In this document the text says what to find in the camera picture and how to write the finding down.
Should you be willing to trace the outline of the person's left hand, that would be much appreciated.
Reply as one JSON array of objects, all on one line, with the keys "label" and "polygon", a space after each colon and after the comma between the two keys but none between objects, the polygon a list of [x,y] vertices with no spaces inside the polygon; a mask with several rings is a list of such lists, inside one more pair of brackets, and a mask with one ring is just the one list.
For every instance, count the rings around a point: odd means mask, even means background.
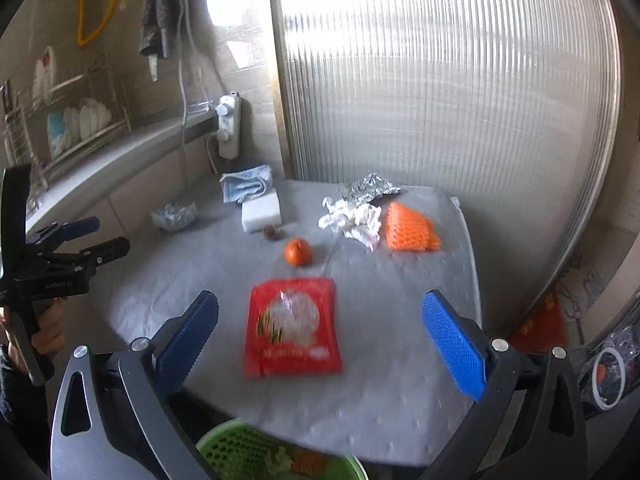
[{"label": "person's left hand", "polygon": [[[43,356],[54,356],[65,346],[63,330],[63,313],[65,298],[56,298],[50,307],[38,318],[39,330],[32,336],[32,345]],[[21,351],[17,349],[11,325],[11,312],[7,307],[1,308],[1,326],[8,340],[8,353],[13,364],[23,373],[27,367]]]}]

